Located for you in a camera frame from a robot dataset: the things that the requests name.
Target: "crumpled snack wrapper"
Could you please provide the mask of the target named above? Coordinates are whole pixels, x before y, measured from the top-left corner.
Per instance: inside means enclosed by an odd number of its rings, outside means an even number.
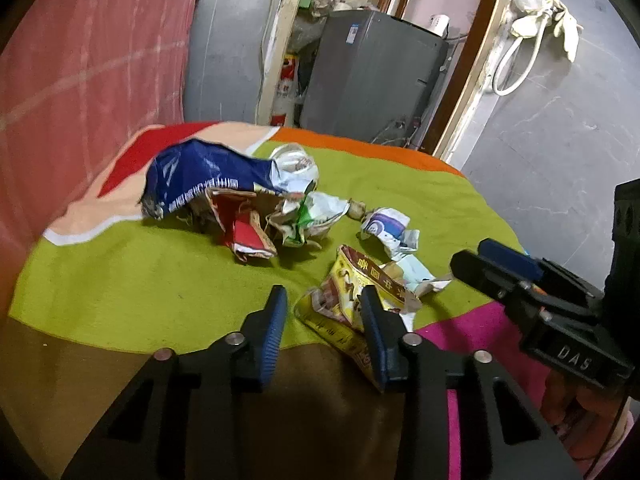
[[[414,331],[415,314],[422,306],[419,298],[430,292],[440,292],[453,280],[453,274],[436,278],[414,254],[408,254],[397,262],[389,262],[382,267],[382,270],[407,289],[408,299],[405,301],[405,309],[400,313],[400,317],[408,332]]]
[[[248,256],[271,258],[277,254],[276,247],[260,226],[260,209],[273,208],[276,197],[262,197],[255,193],[228,192],[207,189],[203,200],[193,201],[192,210],[198,208],[200,218],[213,216],[223,231],[222,243],[233,254],[246,262]]]
[[[284,200],[267,216],[267,224],[282,235],[285,247],[311,244],[320,247],[329,229],[349,209],[349,202],[338,197],[311,191],[302,200]]]
[[[223,144],[188,139],[156,155],[146,171],[140,202],[146,216],[161,220],[207,189],[301,198],[315,187],[315,173],[286,168],[281,170],[274,160],[247,156]]]
[[[320,287],[308,294],[316,312],[363,332],[359,295],[366,285],[376,287],[385,310],[404,310],[404,286],[388,277],[370,258],[346,245],[338,247],[334,266]]]
[[[404,286],[388,277],[364,254],[341,245],[329,275],[296,303],[294,312],[325,341],[348,355],[371,383],[376,384],[362,334],[358,298],[366,285],[376,287],[385,310],[404,311]]]
[[[427,282],[431,284],[431,291],[442,290],[449,283],[444,278],[433,279],[433,275],[413,255],[405,258],[381,269],[364,254],[341,245],[324,282],[308,291],[294,307],[296,317],[302,323],[350,357],[376,387],[360,317],[358,296],[364,286],[374,285],[383,308],[397,312],[407,330],[412,332],[415,313],[422,303],[409,287],[426,294]]]
[[[369,212],[360,227],[360,237],[365,240],[373,235],[382,242],[385,253],[398,261],[406,254],[418,250],[420,231],[407,229],[410,218],[390,207],[380,207]]]

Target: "blue snack bag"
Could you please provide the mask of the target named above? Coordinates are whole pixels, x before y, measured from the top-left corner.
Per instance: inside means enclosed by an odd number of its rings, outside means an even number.
[[[222,145],[190,139],[162,150],[146,172],[141,198],[144,213],[160,220],[204,193],[207,187],[287,192],[271,159],[253,158]]]

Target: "gray wall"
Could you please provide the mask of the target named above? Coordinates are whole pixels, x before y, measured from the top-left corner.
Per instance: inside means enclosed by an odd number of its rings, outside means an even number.
[[[614,187],[640,177],[640,49],[608,0],[562,1],[584,26],[575,62],[548,34],[462,171],[529,252],[602,286]],[[511,80],[531,47],[521,48]]]
[[[261,42],[280,1],[198,1],[184,89],[185,120],[254,122],[266,50]]]

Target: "metal screw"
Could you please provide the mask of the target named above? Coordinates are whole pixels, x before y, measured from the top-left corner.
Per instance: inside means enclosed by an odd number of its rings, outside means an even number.
[[[479,363],[490,363],[491,361],[494,360],[494,358],[492,357],[491,354],[489,354],[489,352],[487,352],[486,350],[478,350],[475,354],[474,354],[474,359],[476,361],[478,361]]]
[[[418,346],[422,342],[422,337],[415,332],[408,332],[402,336],[402,341],[409,346]]]
[[[244,336],[240,332],[232,332],[225,336],[225,343],[231,346],[238,346],[244,343]]]
[[[154,352],[154,359],[156,361],[167,361],[174,354],[174,351],[170,348],[159,348]]]

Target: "pink fabric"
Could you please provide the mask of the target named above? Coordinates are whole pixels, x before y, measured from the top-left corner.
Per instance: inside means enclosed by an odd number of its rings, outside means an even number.
[[[0,54],[0,316],[33,243],[132,133],[181,123],[195,0],[36,0]]]
[[[624,442],[624,440],[628,437],[629,433],[631,433],[631,428],[633,428],[633,426],[634,426],[634,416],[631,414],[631,412],[628,412],[626,414],[625,433],[622,435],[622,438],[620,438],[620,442],[616,446],[614,446],[611,449],[609,449],[606,453],[603,453],[601,459],[598,460],[598,463],[596,464],[596,467],[593,468],[593,471],[591,471],[591,474],[588,476],[587,480],[595,480],[596,479],[596,477],[604,469],[604,466],[607,465],[609,460],[611,460],[612,457],[616,454],[616,452],[620,449],[620,446],[622,446],[622,443]],[[583,475],[590,468],[592,461],[580,461],[580,462],[578,462],[578,468],[580,469],[580,472]]]
[[[537,407],[542,402],[548,368],[518,350],[520,333],[499,303],[487,303],[462,316],[417,332],[443,350],[469,354],[484,349],[504,366]],[[449,392],[449,480],[460,478],[460,424],[455,392]]]

